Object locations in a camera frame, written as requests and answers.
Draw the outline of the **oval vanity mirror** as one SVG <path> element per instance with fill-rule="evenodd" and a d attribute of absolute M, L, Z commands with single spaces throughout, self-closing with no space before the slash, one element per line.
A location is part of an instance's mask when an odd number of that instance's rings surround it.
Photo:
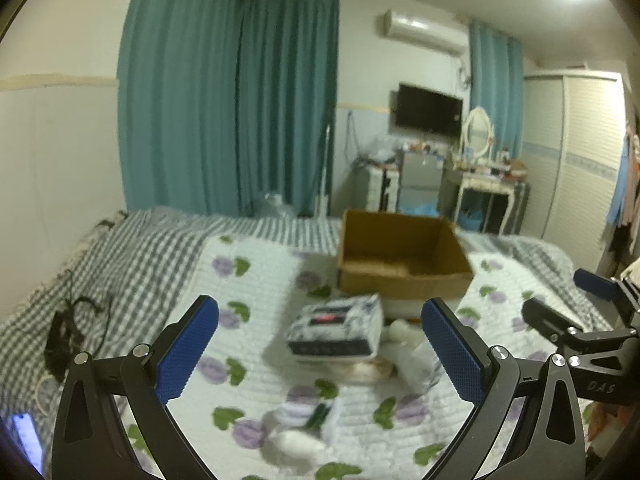
<path fill-rule="evenodd" d="M 462 126 L 462 155 L 467 160 L 490 159 L 495 127 L 484 107 L 469 111 Z"/>

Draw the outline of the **smartphone with lit screen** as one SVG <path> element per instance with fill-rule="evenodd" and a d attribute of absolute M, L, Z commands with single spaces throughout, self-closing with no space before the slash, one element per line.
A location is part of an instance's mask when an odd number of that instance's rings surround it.
<path fill-rule="evenodd" d="M 13 415 L 12 419 L 29 463 L 35 467 L 36 471 L 43 474 L 43 448 L 32 415 L 20 413 Z"/>

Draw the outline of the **white socks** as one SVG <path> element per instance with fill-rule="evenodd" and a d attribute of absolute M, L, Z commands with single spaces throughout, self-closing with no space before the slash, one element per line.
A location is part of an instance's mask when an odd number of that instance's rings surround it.
<path fill-rule="evenodd" d="M 388 326 L 388 336 L 391 341 L 406 344 L 413 349 L 418 348 L 426 341 L 423 330 L 402 318 L 398 318 Z"/>

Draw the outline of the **clear plastic cloth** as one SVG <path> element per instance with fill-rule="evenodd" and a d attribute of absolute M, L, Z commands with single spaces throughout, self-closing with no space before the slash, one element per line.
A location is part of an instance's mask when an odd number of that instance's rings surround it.
<path fill-rule="evenodd" d="M 442 363 L 428 340 L 416 347 L 401 344 L 398 347 L 396 366 L 408 386 L 420 394 L 435 387 L 444 374 Z"/>

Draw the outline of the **clear water jug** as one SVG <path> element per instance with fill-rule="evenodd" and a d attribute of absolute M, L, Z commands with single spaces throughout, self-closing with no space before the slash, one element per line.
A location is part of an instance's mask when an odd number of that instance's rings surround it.
<path fill-rule="evenodd" d="M 279 193 L 268 192 L 259 195 L 254 203 L 256 218 L 294 219 L 295 209 Z"/>

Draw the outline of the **teal curtain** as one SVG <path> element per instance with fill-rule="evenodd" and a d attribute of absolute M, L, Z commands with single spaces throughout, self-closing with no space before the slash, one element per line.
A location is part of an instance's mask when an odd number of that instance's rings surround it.
<path fill-rule="evenodd" d="M 495 127 L 494 153 L 520 154 L 524 113 L 524 55 L 514 37 L 480 21 L 469 28 L 470 107 L 483 107 Z"/>
<path fill-rule="evenodd" d="M 314 212 L 334 123 L 340 0 L 131 0 L 118 140 L 127 206 Z"/>

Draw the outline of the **white folded cloth green stripe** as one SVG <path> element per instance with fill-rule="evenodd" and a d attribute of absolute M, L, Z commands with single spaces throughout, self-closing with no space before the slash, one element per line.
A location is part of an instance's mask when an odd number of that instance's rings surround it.
<path fill-rule="evenodd" d="M 316 404 L 285 401 L 274 411 L 274 417 L 284 429 L 303 430 L 325 445 L 332 445 L 342 411 L 341 398 L 321 399 Z"/>

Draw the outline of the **white dressing table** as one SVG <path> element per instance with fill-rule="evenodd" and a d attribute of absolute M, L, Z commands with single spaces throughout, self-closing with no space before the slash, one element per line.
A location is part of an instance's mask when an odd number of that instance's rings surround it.
<path fill-rule="evenodd" d="M 438 211 L 458 226 L 462 226 L 461 211 L 466 192 L 477 192 L 489 196 L 486 216 L 482 224 L 483 232 L 488 229 L 496 200 L 504 197 L 506 208 L 500 220 L 498 234 L 518 235 L 530 195 L 530 185 L 527 182 L 511 181 L 488 176 L 488 174 L 474 174 L 474 172 L 456 169 L 446 162 L 442 172 L 442 182 L 440 182 Z"/>

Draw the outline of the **black white tissue pack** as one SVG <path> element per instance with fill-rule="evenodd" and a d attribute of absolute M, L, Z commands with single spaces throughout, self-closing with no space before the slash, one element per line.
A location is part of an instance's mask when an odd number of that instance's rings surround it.
<path fill-rule="evenodd" d="M 294 318 L 285 341 L 296 358 L 361 361 L 378 355 L 384 311 L 378 294 L 310 304 Z"/>

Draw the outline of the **teal curtain left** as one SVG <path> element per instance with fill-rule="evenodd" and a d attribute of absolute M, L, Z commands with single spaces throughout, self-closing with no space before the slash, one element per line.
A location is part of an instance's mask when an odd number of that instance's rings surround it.
<path fill-rule="evenodd" d="M 314 212 L 334 123 L 340 0 L 131 0 L 118 140 L 127 206 Z"/>

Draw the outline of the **white suitcase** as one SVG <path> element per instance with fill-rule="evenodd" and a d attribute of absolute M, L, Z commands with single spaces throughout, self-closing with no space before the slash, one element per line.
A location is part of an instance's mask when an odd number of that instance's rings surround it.
<path fill-rule="evenodd" d="M 396 212 L 400 173 L 396 166 L 367 165 L 356 171 L 354 208 Z"/>

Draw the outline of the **white cotton wad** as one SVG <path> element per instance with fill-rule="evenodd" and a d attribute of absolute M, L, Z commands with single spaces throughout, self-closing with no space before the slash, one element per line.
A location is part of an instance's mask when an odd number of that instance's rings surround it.
<path fill-rule="evenodd" d="M 273 438 L 278 451 L 292 460 L 315 460 L 326 449 L 326 444 L 305 431 L 288 429 Z"/>

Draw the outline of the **white louvered wardrobe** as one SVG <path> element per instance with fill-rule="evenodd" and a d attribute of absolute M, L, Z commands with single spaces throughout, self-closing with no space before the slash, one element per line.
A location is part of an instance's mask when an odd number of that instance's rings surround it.
<path fill-rule="evenodd" d="M 520 159 L 530 194 L 521 233 L 597 271 L 613 235 L 606 216 L 626 133 L 623 77 L 597 70 L 527 75 L 523 114 Z"/>

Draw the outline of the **grey checked bed sheet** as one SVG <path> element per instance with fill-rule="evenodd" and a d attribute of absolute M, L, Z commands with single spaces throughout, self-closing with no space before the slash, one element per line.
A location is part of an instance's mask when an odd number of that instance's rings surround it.
<path fill-rule="evenodd" d="M 471 411 L 447 377 L 426 393 L 400 377 L 355 385 L 293 360 L 284 334 L 307 304 L 336 296 L 336 220 L 199 217 L 156 208 L 94 229 L 1 326 L 1 416 L 53 441 L 62 387 L 44 365 L 55 313 L 77 301 L 88 350 L 121 356 L 153 340 L 201 294 L 220 325 L 171 414 L 221 479 L 419 479 Z M 268 441 L 278 408 L 342 404 L 329 446 L 288 465 Z"/>

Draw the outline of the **cream cloth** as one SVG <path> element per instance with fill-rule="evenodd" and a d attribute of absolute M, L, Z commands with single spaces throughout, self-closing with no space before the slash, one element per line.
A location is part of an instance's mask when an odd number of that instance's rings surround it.
<path fill-rule="evenodd" d="M 346 365 L 344 382 L 349 385 L 374 385 L 390 380 L 395 373 L 395 365 L 386 360 L 360 361 Z"/>

